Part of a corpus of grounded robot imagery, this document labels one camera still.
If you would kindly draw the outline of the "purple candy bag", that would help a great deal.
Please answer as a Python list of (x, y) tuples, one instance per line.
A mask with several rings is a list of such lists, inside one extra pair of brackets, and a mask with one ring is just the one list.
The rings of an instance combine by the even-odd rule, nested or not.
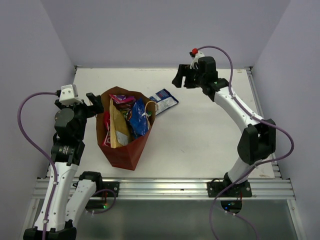
[(109, 96), (113, 100), (113, 103), (120, 109), (130, 109), (136, 102), (134, 96), (121, 94), (110, 94)]

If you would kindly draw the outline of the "small dark blue snack bag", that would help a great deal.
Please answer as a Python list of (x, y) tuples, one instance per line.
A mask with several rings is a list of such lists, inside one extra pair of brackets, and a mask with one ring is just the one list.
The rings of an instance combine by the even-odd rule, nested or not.
[(151, 95), (149, 99), (157, 103), (156, 115), (161, 114), (179, 103), (179, 101), (165, 88)]

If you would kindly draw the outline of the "tan popcorn chips bag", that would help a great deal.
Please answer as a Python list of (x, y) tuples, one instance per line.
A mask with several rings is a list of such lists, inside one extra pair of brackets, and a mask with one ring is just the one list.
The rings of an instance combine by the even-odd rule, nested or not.
[(130, 131), (124, 115), (116, 108), (114, 101), (109, 101), (110, 147), (120, 148), (130, 143)]

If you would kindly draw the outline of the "pink Real chips bag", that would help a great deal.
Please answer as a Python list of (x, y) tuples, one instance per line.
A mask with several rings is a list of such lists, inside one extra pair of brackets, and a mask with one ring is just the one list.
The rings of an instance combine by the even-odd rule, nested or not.
[(111, 134), (110, 134), (111, 120), (110, 120), (110, 112), (109, 111), (104, 112), (103, 124), (104, 124), (105, 130), (106, 130), (106, 134), (105, 134), (102, 145), (106, 146), (106, 147), (110, 147), (111, 146)]

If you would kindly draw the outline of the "red paper bag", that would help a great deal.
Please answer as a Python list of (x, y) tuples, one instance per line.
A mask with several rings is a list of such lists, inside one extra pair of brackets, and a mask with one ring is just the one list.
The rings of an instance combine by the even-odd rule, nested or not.
[(130, 91), (118, 86), (108, 89), (101, 95), (101, 102), (104, 107), (104, 112), (110, 112), (110, 96), (109, 95), (126, 95), (135, 97), (136, 101), (142, 98), (145, 104), (145, 113), (148, 116), (148, 125), (149, 130), (145, 136), (140, 136), (137, 139), (134, 139), (132, 128), (125, 118), (129, 132), (130, 140), (129, 144), (126, 146), (111, 148), (103, 146), (103, 141), (106, 136), (106, 129), (104, 127), (104, 113), (100, 113), (96, 117), (96, 137), (97, 144), (100, 147), (101, 151), (109, 161), (112, 167), (126, 169), (126, 170), (135, 170), (138, 164), (138, 161), (141, 157), (141, 154), (145, 148), (147, 139), (153, 127), (153, 124), (156, 119), (156, 110), (158, 105), (156, 102), (150, 100), (144, 96), (141, 92)]

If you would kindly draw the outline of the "green snack bag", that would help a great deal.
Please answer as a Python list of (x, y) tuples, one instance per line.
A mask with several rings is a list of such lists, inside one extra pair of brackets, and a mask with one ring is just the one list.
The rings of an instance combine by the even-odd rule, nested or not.
[(123, 114), (123, 116), (127, 119), (130, 114), (131, 114), (131, 109), (130, 108), (121, 108), (120, 110), (120, 113)]

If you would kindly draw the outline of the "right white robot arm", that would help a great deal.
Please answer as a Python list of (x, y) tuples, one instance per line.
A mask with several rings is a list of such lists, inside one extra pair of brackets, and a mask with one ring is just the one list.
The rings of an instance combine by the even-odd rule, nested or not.
[(231, 93), (229, 81), (218, 76), (216, 61), (211, 56), (202, 56), (192, 64), (181, 64), (172, 80), (177, 87), (187, 89), (201, 88), (210, 100), (220, 106), (235, 122), (241, 132), (237, 145), (238, 158), (233, 167), (225, 173), (222, 182), (211, 182), (211, 187), (227, 196), (235, 196), (241, 185), (248, 179), (248, 172), (276, 149), (276, 130), (274, 121), (256, 115), (242, 101)]

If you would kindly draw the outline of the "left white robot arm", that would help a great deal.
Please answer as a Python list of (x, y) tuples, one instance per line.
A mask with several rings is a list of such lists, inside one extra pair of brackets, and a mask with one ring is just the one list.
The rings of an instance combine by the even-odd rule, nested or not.
[(54, 102), (59, 110), (54, 116), (53, 146), (50, 154), (43, 152), (50, 163), (49, 184), (34, 227), (24, 231), (25, 240), (74, 240), (77, 235), (76, 221), (90, 197), (103, 193), (101, 174), (91, 172), (89, 177), (79, 181), (84, 189), (70, 196), (85, 148), (83, 139), (87, 119), (104, 112), (101, 96), (90, 92), (86, 97), (91, 105), (77, 98), (70, 105), (58, 99)]

